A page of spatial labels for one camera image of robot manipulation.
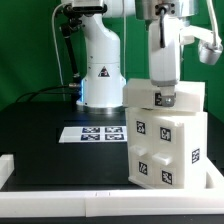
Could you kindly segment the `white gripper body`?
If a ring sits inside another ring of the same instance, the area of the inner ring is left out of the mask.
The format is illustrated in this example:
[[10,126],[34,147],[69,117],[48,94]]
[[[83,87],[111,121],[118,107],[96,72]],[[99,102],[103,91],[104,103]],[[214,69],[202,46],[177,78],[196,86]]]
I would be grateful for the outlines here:
[[149,75],[153,85],[174,86],[180,79],[180,28],[178,18],[164,16],[164,31],[160,21],[149,25],[148,53]]

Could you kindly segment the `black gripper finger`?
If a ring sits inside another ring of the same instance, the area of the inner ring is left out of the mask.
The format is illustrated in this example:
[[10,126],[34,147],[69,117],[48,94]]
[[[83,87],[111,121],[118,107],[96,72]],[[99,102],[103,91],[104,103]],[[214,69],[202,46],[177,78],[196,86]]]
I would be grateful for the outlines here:
[[176,93],[174,86],[161,88],[162,106],[173,107],[176,100]]

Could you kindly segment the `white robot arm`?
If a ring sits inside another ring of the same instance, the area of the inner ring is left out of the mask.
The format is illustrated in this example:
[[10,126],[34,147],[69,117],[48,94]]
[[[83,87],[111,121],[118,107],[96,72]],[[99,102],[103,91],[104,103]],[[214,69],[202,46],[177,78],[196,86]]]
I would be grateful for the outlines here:
[[111,114],[125,104],[120,39],[103,23],[104,18],[124,15],[134,15],[146,22],[151,84],[159,89],[163,108],[175,105],[183,45],[181,31],[188,17],[197,13],[197,0],[61,0],[61,3],[69,29],[82,29],[86,43],[87,73],[84,77],[74,74],[81,84],[76,101],[80,110]]

